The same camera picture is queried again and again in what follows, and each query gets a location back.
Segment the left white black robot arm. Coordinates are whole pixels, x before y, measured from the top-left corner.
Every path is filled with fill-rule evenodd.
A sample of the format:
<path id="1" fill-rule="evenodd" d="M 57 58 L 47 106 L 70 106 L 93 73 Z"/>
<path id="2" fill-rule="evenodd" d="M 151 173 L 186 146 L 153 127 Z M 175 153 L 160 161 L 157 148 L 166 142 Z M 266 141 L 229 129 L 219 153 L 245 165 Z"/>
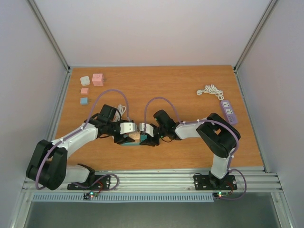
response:
<path id="1" fill-rule="evenodd" d="M 68 158 L 89 142 L 113 137 L 121 145 L 134 140 L 128 133 L 136 131 L 132 120 L 113 121 L 117 109 L 104 105 L 99 113 L 84 121 L 71 133 L 52 141 L 37 143 L 26 170 L 26 177 L 35 181 L 36 188 L 56 190 L 63 183 L 72 183 L 83 189 L 91 189 L 97 183 L 94 169 L 78 164 L 68 166 Z"/>

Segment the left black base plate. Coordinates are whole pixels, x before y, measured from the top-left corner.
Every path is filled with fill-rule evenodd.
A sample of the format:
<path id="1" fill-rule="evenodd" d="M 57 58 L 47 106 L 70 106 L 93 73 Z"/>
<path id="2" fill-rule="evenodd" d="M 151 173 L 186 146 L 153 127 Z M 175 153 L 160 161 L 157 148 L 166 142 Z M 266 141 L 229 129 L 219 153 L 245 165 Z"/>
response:
<path id="1" fill-rule="evenodd" d="M 83 183 L 75 182 L 67 186 L 68 190 L 108 190 L 111 183 L 110 175 L 92 175 Z"/>

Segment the white plug adapter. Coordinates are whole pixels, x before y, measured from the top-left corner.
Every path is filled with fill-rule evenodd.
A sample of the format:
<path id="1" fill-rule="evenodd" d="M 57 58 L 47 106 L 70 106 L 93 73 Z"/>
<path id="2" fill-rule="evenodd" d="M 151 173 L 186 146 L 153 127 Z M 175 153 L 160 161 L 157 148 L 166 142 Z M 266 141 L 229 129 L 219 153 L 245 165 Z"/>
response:
<path id="1" fill-rule="evenodd" d="M 89 78 L 89 76 L 80 77 L 80 83 L 81 83 L 82 86 L 88 86 L 88 85 L 90 85 L 90 78 Z"/>

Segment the left small circuit board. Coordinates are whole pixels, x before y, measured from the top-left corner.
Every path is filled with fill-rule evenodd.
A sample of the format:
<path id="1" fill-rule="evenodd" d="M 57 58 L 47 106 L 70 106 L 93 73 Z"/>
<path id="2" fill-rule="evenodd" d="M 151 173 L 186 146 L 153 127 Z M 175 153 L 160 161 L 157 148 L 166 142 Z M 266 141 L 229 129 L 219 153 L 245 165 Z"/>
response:
<path id="1" fill-rule="evenodd" d="M 98 192 L 89 192 L 83 194 L 83 200 L 91 200 L 99 195 Z"/>

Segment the aluminium front rail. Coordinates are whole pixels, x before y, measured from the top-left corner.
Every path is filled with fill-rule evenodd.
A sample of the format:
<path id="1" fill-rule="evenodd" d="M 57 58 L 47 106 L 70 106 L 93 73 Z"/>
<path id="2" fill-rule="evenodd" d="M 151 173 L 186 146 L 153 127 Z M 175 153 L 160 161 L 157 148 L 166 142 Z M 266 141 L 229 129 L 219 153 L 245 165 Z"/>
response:
<path id="1" fill-rule="evenodd" d="M 119 177 L 120 183 L 114 192 L 194 192 L 193 175 L 207 174 L 207 169 L 167 169 L 110 171 Z M 234 193 L 282 192 L 278 175 L 266 173 L 261 167 L 246 168 L 241 174 L 233 171 L 237 190 Z"/>

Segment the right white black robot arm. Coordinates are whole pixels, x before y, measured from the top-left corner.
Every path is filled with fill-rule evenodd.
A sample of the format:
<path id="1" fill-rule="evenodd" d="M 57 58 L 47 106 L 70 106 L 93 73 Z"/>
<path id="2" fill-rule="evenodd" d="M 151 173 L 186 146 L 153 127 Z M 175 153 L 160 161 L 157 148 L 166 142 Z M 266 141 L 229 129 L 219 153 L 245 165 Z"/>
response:
<path id="1" fill-rule="evenodd" d="M 239 148 L 240 133 L 216 113 L 196 121 L 175 122 L 164 110 L 154 114 L 157 126 L 140 123 L 139 130 L 147 138 L 140 145 L 158 146 L 168 137 L 180 141 L 201 138 L 213 153 L 213 163 L 207 175 L 207 186 L 217 190 L 226 184 L 232 155 Z"/>

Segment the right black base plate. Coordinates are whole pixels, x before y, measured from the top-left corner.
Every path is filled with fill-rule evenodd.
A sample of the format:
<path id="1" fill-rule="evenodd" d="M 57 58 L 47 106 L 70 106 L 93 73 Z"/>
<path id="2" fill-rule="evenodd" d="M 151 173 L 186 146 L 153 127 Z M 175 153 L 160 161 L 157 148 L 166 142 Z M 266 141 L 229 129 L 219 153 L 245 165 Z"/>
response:
<path id="1" fill-rule="evenodd" d="M 217 179 L 209 175 L 195 173 L 193 175 L 195 190 L 237 190 L 237 182 L 234 175 L 227 174 L 223 179 Z"/>

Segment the teal power strip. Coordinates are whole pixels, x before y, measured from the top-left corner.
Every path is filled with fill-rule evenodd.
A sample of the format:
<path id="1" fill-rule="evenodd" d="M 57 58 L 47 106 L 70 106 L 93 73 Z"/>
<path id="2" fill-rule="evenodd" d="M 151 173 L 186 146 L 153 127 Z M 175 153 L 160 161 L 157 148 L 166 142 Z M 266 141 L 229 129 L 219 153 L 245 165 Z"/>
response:
<path id="1" fill-rule="evenodd" d="M 121 144 L 121 146 L 139 146 L 140 143 L 146 139 L 147 139 L 147 135 L 141 134 L 139 139 L 136 139 L 134 142 L 127 142 L 127 143 Z"/>

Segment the small blue plug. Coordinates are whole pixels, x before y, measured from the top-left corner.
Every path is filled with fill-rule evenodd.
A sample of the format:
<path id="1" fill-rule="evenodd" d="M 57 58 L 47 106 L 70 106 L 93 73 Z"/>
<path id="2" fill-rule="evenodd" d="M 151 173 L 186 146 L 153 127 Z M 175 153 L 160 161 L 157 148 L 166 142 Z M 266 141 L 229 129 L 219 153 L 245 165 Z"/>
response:
<path id="1" fill-rule="evenodd" d="M 88 105 L 90 102 L 90 99 L 88 97 L 81 97 L 80 98 L 80 104 L 81 105 Z"/>

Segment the small pink plug adapter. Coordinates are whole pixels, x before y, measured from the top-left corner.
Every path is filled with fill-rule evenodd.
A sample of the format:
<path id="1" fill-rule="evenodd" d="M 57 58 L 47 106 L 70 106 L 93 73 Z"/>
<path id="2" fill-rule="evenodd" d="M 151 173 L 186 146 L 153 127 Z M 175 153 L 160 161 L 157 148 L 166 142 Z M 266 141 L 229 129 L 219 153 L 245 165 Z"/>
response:
<path id="1" fill-rule="evenodd" d="M 89 88 L 83 87 L 81 88 L 80 94 L 81 95 L 88 95 L 89 93 Z"/>

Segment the purple power strip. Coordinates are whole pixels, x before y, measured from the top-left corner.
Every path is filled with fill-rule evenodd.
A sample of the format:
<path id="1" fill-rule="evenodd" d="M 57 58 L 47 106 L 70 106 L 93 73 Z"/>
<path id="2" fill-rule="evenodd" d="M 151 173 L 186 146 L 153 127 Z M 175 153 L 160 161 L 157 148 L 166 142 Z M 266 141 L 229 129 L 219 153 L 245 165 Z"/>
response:
<path id="1" fill-rule="evenodd" d="M 221 110 L 223 112 L 223 115 L 224 115 L 226 121 L 230 125 L 236 125 L 238 123 L 238 119 L 235 115 L 234 110 L 232 109 L 232 106 L 231 106 L 229 100 L 221 100 L 220 107 L 221 107 Z"/>

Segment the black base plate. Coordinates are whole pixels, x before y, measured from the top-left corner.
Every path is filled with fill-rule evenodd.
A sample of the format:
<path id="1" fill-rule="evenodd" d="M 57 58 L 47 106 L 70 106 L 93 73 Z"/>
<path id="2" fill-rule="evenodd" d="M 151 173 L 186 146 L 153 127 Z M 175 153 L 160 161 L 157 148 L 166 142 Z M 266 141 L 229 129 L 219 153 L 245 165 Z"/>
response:
<path id="1" fill-rule="evenodd" d="M 68 190 L 108 190 L 111 183 L 110 175 L 92 175 L 83 183 L 75 182 L 67 186 Z"/>
<path id="2" fill-rule="evenodd" d="M 223 179 L 217 179 L 209 175 L 195 173 L 193 175 L 195 190 L 237 190 L 237 182 L 234 175 L 227 174 Z"/>

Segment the wooden cube plug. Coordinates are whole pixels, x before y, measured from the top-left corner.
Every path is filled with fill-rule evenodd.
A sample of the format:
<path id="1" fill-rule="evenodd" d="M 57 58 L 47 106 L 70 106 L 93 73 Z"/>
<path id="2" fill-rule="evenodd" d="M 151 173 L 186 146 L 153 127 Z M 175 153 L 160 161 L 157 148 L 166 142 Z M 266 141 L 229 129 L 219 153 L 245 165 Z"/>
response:
<path id="1" fill-rule="evenodd" d="M 133 140 L 135 140 L 136 142 L 140 141 L 140 132 L 139 131 L 128 133 L 128 136 L 130 138 L 132 138 Z"/>

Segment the large pink cube plug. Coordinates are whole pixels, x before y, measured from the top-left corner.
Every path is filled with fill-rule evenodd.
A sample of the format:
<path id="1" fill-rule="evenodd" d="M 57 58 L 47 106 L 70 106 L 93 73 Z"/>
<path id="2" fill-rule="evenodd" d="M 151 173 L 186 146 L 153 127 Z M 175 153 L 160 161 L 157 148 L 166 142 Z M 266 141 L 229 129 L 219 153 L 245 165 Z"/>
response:
<path id="1" fill-rule="evenodd" d="M 103 86 L 104 85 L 104 74 L 94 73 L 92 75 L 92 83 L 94 86 Z"/>

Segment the small circuit board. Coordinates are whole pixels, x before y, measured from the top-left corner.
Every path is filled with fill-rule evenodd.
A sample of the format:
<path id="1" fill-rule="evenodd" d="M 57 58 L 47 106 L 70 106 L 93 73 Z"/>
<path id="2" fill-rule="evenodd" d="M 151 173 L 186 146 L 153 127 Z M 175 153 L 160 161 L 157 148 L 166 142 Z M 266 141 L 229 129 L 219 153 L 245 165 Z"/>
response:
<path id="1" fill-rule="evenodd" d="M 83 194 L 83 200 L 91 200 L 99 195 L 98 192 L 89 192 Z"/>
<path id="2" fill-rule="evenodd" d="M 219 192 L 214 192 L 213 197 L 215 198 L 228 197 L 230 194 L 231 194 L 230 192 L 219 191 Z"/>

